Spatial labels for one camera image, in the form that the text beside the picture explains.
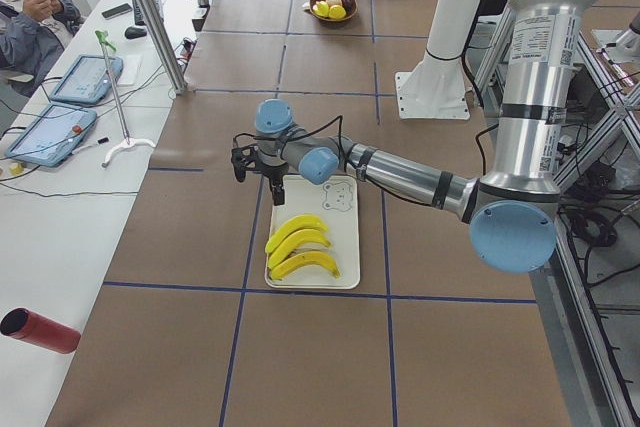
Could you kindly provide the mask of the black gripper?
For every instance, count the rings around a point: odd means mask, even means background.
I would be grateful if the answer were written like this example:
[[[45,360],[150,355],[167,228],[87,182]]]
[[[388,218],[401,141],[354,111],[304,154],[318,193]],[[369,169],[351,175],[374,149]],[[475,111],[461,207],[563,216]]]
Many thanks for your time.
[[[284,176],[288,173],[288,164],[263,166],[263,175],[269,179],[274,205],[285,203]]]

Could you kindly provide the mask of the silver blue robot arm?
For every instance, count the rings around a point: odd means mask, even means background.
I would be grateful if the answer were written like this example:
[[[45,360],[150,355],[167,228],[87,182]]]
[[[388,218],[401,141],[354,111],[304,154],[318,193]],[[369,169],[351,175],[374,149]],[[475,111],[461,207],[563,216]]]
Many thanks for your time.
[[[404,197],[446,210],[469,227],[476,254],[489,266],[524,273],[543,266],[556,245],[554,217],[560,190],[553,178],[566,117],[583,13],[597,0],[507,0],[515,21],[497,123],[492,168],[465,179],[343,136],[316,137],[297,125],[290,106],[263,102],[255,143],[236,148],[235,174],[264,175],[273,201],[284,201],[283,178],[296,170],[313,184],[337,171]],[[480,0],[438,0],[423,60],[397,76],[402,118],[451,119],[460,114],[465,54]]]

